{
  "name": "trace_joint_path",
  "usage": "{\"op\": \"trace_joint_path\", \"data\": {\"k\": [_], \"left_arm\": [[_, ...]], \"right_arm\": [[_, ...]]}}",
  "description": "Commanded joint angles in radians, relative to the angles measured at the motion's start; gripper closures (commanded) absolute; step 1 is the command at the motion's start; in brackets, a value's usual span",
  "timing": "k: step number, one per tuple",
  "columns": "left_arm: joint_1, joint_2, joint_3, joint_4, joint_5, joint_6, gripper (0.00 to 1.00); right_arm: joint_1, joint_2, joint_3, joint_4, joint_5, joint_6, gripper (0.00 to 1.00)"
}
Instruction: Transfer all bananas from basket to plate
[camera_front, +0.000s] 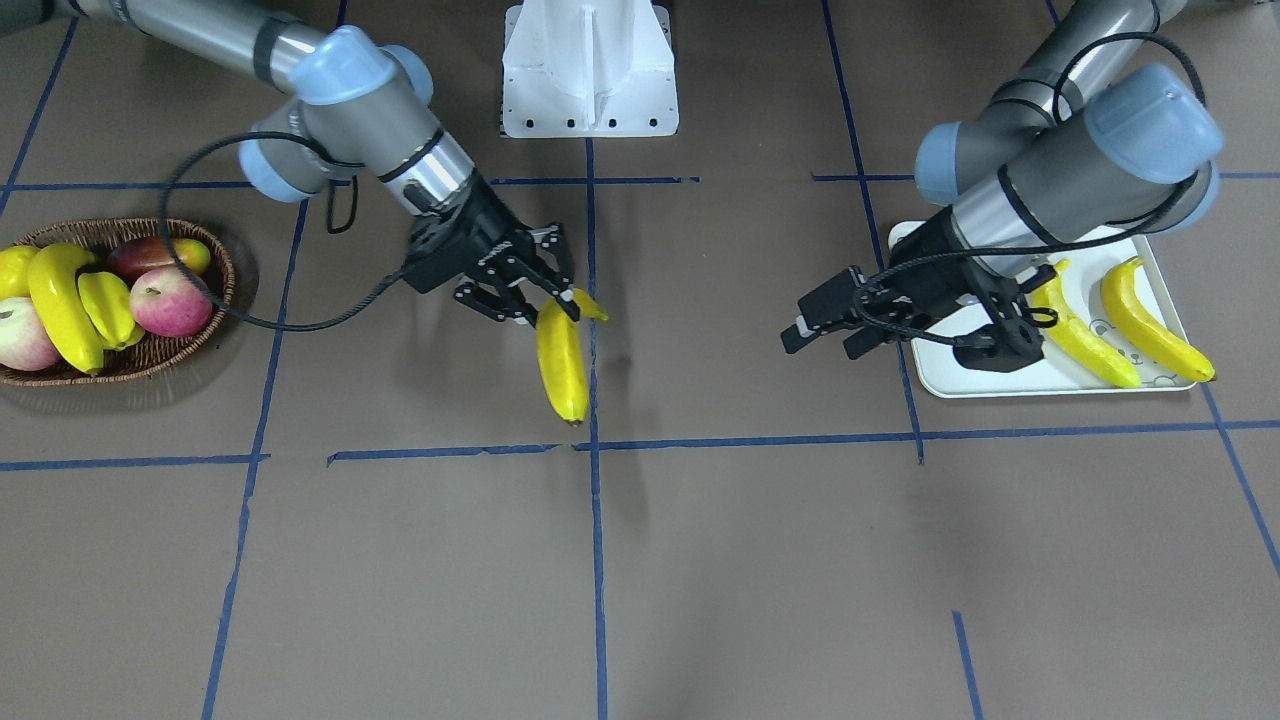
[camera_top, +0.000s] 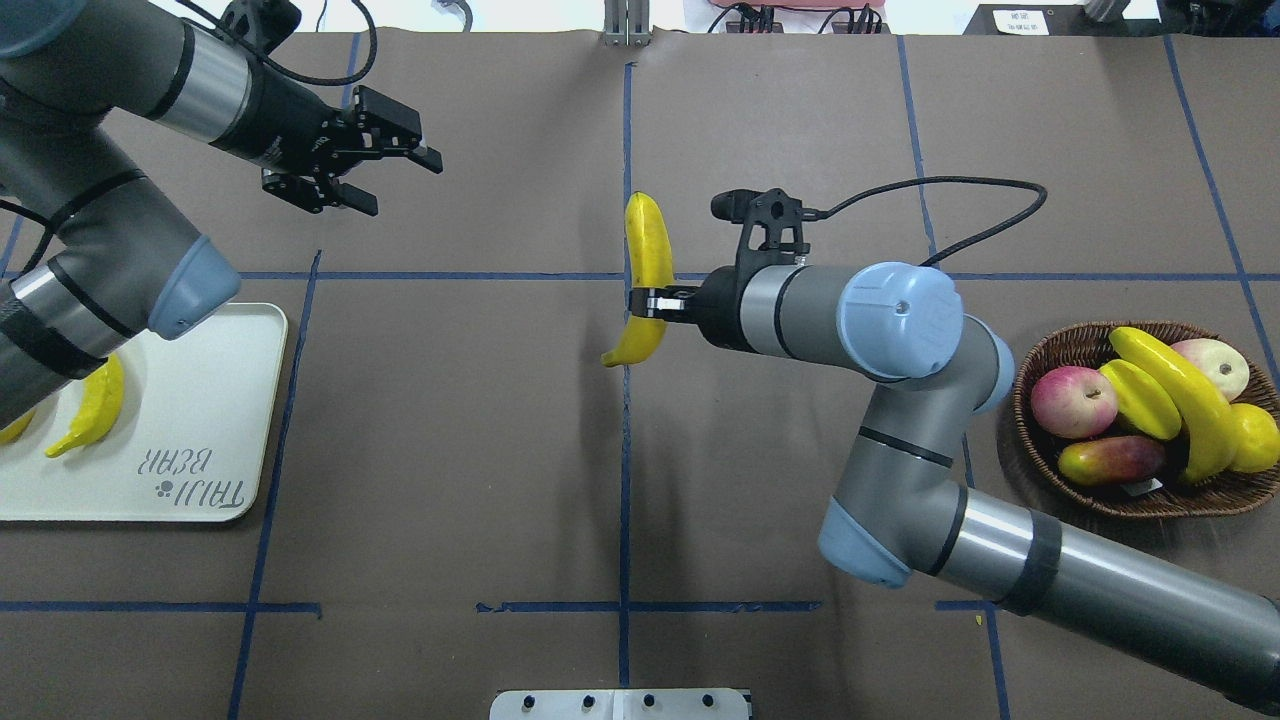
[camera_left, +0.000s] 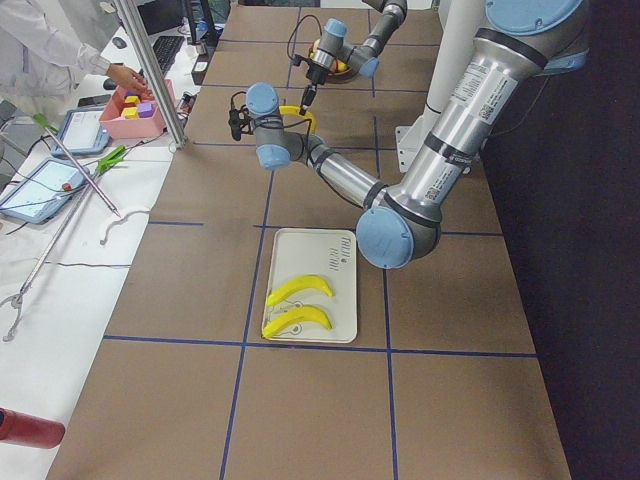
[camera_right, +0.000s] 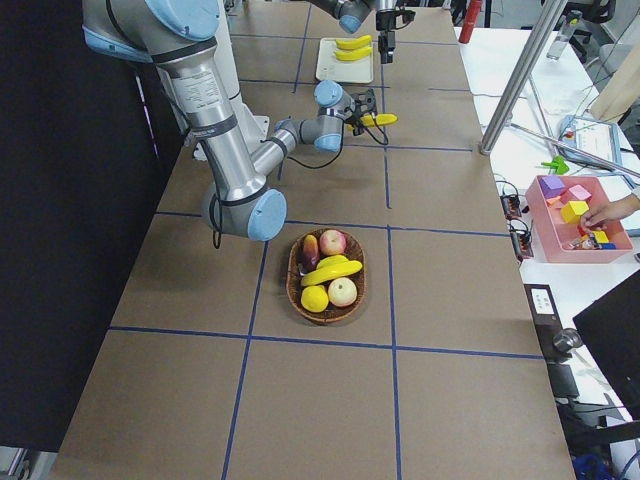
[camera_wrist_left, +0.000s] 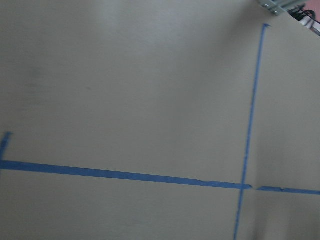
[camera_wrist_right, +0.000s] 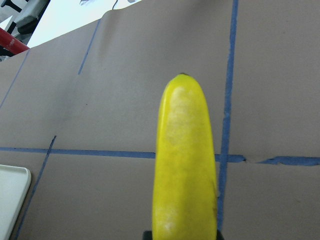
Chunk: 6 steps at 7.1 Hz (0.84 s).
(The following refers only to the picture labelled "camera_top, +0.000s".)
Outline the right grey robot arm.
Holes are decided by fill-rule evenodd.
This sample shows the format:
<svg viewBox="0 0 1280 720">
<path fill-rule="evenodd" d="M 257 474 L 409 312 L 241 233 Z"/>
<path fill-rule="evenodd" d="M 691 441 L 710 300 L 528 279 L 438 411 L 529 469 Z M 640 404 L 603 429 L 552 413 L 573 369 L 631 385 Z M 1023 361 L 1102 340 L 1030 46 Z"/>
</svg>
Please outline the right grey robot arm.
<svg viewBox="0 0 1280 720">
<path fill-rule="evenodd" d="M 634 319 L 692 323 L 723 348 L 847 368 L 876 382 L 818 544 L 899 588 L 923 573 L 1277 714 L 1277 602 L 954 482 L 963 436 L 1015 361 L 945 273 L 726 266 L 699 286 L 641 281 Z"/>
</svg>

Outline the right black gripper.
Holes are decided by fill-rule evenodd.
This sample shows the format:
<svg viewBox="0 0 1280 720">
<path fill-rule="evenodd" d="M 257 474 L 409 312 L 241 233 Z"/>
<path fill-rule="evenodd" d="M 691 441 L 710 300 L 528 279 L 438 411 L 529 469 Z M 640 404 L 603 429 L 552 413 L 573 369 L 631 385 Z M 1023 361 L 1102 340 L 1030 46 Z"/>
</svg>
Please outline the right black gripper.
<svg viewBox="0 0 1280 720">
<path fill-rule="evenodd" d="M 755 272 L 742 274 L 737 268 L 717 268 L 699 288 L 686 284 L 632 287 L 628 313 L 641 319 L 696 324 L 701 336 L 716 347 L 754 351 L 741 323 L 742 297 L 754 275 Z"/>
</svg>

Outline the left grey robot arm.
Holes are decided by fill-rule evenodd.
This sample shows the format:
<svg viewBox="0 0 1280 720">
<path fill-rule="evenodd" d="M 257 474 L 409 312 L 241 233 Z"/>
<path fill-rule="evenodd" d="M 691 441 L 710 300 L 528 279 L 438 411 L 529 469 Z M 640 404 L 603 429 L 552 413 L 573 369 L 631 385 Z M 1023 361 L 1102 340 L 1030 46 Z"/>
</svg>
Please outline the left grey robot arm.
<svg viewBox="0 0 1280 720">
<path fill-rule="evenodd" d="M 212 241 L 108 137 L 128 111 L 262 172 L 270 195 L 317 214 L 378 200 L 342 177 L 406 158 L 439 173 L 420 115 L 346 77 L 343 108 L 271 53 L 300 24 L 288 1 L 232 1 L 204 26 L 148 1 L 3 4 L 3 195 L 44 227 L 3 284 L 3 421 L 100 369 L 142 331 L 174 340 L 241 287 Z"/>
</svg>

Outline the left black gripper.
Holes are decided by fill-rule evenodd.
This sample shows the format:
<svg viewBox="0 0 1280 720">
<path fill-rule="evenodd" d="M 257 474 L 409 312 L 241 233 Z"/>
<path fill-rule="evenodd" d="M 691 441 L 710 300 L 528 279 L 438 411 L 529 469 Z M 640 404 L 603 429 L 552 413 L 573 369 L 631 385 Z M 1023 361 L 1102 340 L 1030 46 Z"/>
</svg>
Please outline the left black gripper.
<svg viewBox="0 0 1280 720">
<path fill-rule="evenodd" d="M 374 88 L 358 85 L 352 104 L 321 120 L 282 169 L 262 169 L 262 190 L 283 201 L 314 201 L 312 214 L 348 208 L 379 214 L 375 195 L 342 181 L 364 161 L 403 158 L 434 173 L 444 172 L 442 154 L 422 145 L 416 110 Z"/>
</svg>

